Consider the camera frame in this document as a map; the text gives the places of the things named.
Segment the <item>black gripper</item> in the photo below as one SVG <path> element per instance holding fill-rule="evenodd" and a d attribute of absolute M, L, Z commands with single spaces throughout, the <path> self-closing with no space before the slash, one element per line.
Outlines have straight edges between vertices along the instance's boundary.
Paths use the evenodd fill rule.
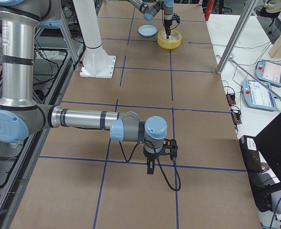
<path fill-rule="evenodd" d="M 171 35 L 171 20 L 164 19 L 164 27 L 165 27 L 165 35 L 170 36 Z"/>
<path fill-rule="evenodd" d="M 147 174 L 153 175 L 155 170 L 156 155 L 147 151 L 144 151 L 144 155 L 147 158 Z"/>

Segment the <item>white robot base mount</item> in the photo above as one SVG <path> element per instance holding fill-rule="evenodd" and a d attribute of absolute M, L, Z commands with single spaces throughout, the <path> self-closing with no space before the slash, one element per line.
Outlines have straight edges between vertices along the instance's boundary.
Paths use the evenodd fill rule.
<path fill-rule="evenodd" d="M 103 48 L 94 1 L 74 0 L 73 4 L 85 44 L 80 76 L 112 78 L 116 57 Z"/>

